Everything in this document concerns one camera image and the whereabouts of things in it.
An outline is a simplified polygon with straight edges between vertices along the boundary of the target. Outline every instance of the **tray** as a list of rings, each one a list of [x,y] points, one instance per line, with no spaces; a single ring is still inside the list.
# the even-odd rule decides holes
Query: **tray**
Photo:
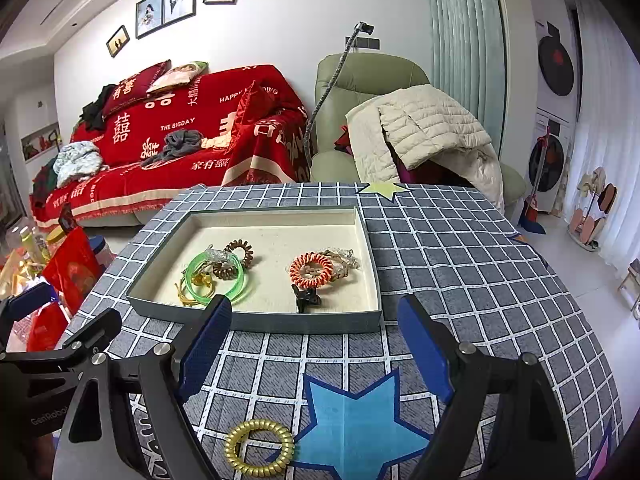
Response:
[[[200,315],[182,306],[174,283],[197,254],[242,238],[254,250],[245,291],[234,300],[233,330],[273,333],[357,333],[378,330],[382,307],[369,238],[353,206],[253,208],[190,212],[161,243],[127,289],[140,316],[180,323]],[[322,305],[296,311],[288,269],[299,255],[338,247],[353,249],[360,262],[347,278],[318,288]],[[216,293],[232,282],[216,279]]]

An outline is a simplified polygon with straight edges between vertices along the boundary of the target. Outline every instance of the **coffee table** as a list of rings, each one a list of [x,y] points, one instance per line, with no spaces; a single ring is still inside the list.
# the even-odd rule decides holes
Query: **coffee table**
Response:
[[[126,288],[187,211],[356,206],[366,219],[377,267],[383,325],[375,333],[351,335],[229,333],[205,385],[184,406],[222,478],[241,478],[226,463],[222,447],[225,434],[243,420],[271,418],[294,435],[309,425],[304,394],[309,377],[357,394],[388,374],[398,374],[400,418],[432,434],[444,406],[426,391],[396,321],[398,299],[408,292],[460,341],[471,341],[495,356],[515,358],[528,351],[539,357],[558,396],[576,471],[586,472],[609,424],[611,445],[622,438],[622,415],[607,359],[574,298],[476,190],[403,185],[392,191],[336,183],[185,190],[117,256],[66,334],[111,307],[123,319],[122,332],[108,348],[111,357],[143,354],[158,342],[172,340],[180,326],[140,317],[126,300]],[[132,396],[131,402],[150,471],[162,476],[161,457],[150,446],[144,399]],[[489,397],[463,476],[480,468],[496,407],[497,396]],[[273,435],[260,432],[242,445],[241,452],[247,462],[257,464],[276,448]],[[380,478],[408,478],[416,461],[415,456],[390,461]],[[290,466],[276,478],[330,477],[326,468]]]

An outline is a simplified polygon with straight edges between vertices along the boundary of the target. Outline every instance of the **brown spiral hair tie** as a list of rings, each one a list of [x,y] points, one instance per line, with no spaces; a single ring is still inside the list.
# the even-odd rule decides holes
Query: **brown spiral hair tie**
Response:
[[[244,258],[240,263],[242,263],[242,268],[247,270],[254,260],[254,252],[251,250],[251,245],[244,240],[234,240],[224,248],[224,251],[232,253],[234,249],[242,249],[244,251]],[[217,264],[213,266],[212,272],[221,280],[233,280],[236,278],[235,267],[223,267],[222,264]]]
[[[303,275],[303,267],[309,264],[316,264],[321,267],[321,269],[318,269],[318,274],[312,278]],[[298,288],[318,288],[329,282],[333,271],[334,266],[326,256],[318,253],[305,253],[300,254],[300,256],[293,260],[293,263],[289,267],[289,277]]]

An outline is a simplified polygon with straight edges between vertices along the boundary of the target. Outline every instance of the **floor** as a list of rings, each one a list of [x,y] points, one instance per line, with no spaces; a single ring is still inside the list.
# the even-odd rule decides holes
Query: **floor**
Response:
[[[613,371],[620,395],[623,427],[640,408],[640,328],[631,311],[631,294],[618,292],[622,279],[597,254],[578,247],[555,216],[540,215],[546,235],[525,233],[549,262],[593,327]]]

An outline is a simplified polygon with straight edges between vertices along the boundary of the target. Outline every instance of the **red blanket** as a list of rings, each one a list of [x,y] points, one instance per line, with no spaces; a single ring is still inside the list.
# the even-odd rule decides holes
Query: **red blanket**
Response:
[[[270,94],[271,112],[263,118],[238,113],[236,121],[241,97],[245,89],[255,87],[254,81]],[[254,94],[260,98],[258,92],[248,95],[244,107]],[[82,220],[160,208],[180,190],[196,184],[308,181],[302,149],[305,121],[302,103],[273,66],[201,76],[189,87],[175,89],[171,97],[140,102],[114,114],[97,138],[95,132],[82,127],[76,130],[72,140],[93,140],[111,169],[55,190],[44,207],[32,205],[34,217],[41,228],[49,229],[57,224],[65,202],[70,202],[76,219]],[[140,166],[140,160],[162,150],[168,132],[180,128],[198,130],[207,138],[232,132],[232,148],[202,149],[176,160]]]

